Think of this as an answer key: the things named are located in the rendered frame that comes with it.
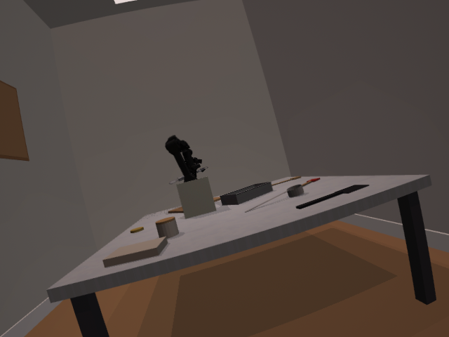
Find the grey cylinder with brown lid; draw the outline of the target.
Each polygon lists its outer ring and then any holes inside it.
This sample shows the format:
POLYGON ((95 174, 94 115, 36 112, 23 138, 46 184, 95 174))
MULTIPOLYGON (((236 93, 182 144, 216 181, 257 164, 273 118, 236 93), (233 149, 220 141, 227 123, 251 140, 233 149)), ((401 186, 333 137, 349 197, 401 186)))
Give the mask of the grey cylinder with brown lid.
POLYGON ((161 219, 155 223, 159 234, 159 238, 167 237, 168 239, 170 237, 174 237, 175 235, 179 234, 175 216, 161 219))

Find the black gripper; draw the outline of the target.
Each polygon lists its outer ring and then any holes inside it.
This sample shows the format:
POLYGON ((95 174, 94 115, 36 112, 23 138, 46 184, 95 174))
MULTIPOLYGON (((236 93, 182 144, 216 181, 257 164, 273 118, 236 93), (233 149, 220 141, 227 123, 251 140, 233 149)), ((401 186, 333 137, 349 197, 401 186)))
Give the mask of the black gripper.
POLYGON ((192 173, 192 175, 196 176, 196 170, 197 170, 197 168, 199 168, 201 166, 200 166, 200 164, 195 164, 193 159, 194 158, 192 158, 192 157, 185 159, 185 163, 186 163, 190 173, 192 173))

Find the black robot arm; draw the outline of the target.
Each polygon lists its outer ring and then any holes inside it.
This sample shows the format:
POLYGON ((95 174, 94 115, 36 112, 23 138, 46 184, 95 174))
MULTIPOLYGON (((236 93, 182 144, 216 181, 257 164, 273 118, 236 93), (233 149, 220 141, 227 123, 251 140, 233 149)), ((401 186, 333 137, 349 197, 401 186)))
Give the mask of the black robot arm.
MULTIPOLYGON (((190 146, 187 144, 187 142, 184 140, 179 140, 176 135, 169 137, 166 141, 166 149, 175 157, 175 160, 184 176, 184 183, 197 179, 195 175, 192 175, 190 173, 184 161, 184 159, 188 159, 192 156, 192 151, 189 148, 190 146), (184 158, 180 153, 182 153, 184 158)), ((202 163, 202 159, 197 159, 196 157, 193 159, 193 161, 196 164, 202 163)))

